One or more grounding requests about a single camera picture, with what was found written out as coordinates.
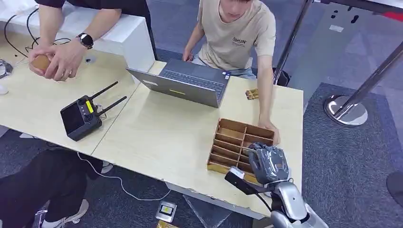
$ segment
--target white sneaker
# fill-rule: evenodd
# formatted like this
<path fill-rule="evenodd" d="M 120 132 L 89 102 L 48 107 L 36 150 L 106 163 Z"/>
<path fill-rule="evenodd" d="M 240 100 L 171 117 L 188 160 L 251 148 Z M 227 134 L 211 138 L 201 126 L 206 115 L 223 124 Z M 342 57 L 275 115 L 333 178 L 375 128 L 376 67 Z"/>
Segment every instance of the white sneaker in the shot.
<path fill-rule="evenodd" d="M 104 163 L 103 163 L 103 165 L 102 165 L 101 174 L 105 174 L 105 173 L 111 171 L 112 168 L 113 168 L 113 165 L 112 165 L 111 163 L 109 163 L 109 162 L 107 162 L 107 161 L 103 161 L 103 162 L 104 162 Z"/>
<path fill-rule="evenodd" d="M 43 221 L 41 228 L 61 228 L 68 222 L 78 223 L 81 217 L 83 217 L 87 212 L 88 207 L 89 207 L 88 201 L 86 199 L 83 199 L 83 202 L 81 203 L 80 206 L 80 210 L 78 210 L 77 214 L 72 215 L 68 218 L 62 218 L 61 220 L 56 222 L 47 222 L 45 220 Z"/>

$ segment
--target beige t-shirt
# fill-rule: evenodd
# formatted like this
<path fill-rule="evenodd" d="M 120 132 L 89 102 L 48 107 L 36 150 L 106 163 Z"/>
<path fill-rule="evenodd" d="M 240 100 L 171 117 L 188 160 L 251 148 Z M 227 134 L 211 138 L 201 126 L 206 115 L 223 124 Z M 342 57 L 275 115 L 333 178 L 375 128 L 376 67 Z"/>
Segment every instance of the beige t-shirt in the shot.
<path fill-rule="evenodd" d="M 251 67 L 252 46 L 258 56 L 273 56 L 276 41 L 276 21 L 273 13 L 259 0 L 241 18 L 224 23 L 219 13 L 220 0 L 200 0 L 198 22 L 207 43 L 199 58 L 207 65 L 224 70 Z"/>

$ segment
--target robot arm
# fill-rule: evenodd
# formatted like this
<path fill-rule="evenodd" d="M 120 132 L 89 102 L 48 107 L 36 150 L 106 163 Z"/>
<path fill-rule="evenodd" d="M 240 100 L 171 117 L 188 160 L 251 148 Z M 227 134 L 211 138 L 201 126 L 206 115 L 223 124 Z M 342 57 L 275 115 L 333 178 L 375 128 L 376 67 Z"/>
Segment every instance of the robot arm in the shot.
<path fill-rule="evenodd" d="M 254 143 L 249 148 L 249 163 L 259 183 L 246 182 L 244 172 L 232 167 L 225 179 L 245 194 L 271 192 L 271 220 L 275 228 L 328 228 L 327 224 L 306 204 L 298 188 L 288 181 L 289 170 L 284 152 L 276 147 Z"/>

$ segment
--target laptop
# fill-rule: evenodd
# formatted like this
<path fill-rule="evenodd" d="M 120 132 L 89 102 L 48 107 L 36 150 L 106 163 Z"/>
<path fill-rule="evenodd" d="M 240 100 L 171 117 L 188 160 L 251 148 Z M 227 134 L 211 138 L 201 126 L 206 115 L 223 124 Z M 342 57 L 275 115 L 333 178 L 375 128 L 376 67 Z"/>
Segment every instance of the laptop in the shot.
<path fill-rule="evenodd" d="M 126 68 L 149 89 L 219 108 L 230 74 L 227 71 L 171 59 L 159 75 Z"/>

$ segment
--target man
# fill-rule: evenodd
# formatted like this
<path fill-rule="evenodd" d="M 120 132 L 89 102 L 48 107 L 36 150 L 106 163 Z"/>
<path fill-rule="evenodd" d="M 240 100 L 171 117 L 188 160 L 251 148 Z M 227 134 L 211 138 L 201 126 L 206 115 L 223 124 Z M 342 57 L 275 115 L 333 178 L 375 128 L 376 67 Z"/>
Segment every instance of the man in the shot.
<path fill-rule="evenodd" d="M 57 46 L 53 46 L 53 42 L 63 23 L 61 8 L 65 0 L 35 1 L 39 4 L 40 39 L 38 46 L 29 53 L 29 62 L 38 55 L 47 55 L 51 60 L 45 72 L 32 64 L 29 65 L 29 68 L 40 76 L 56 81 L 75 77 L 86 50 L 91 48 L 89 44 L 107 33 L 119 21 L 122 13 L 145 17 L 156 58 L 150 11 L 146 0 L 68 0 L 75 6 L 98 9 L 99 12 L 82 34 L 77 34 L 78 37 L 69 43 Z"/>
<path fill-rule="evenodd" d="M 195 58 L 192 49 L 206 36 Z M 275 132 L 270 121 L 273 89 L 272 57 L 276 22 L 268 7 L 259 0 L 200 0 L 198 23 L 183 52 L 183 61 L 231 71 L 232 76 L 256 79 L 252 73 L 250 49 L 258 54 L 259 126 Z"/>

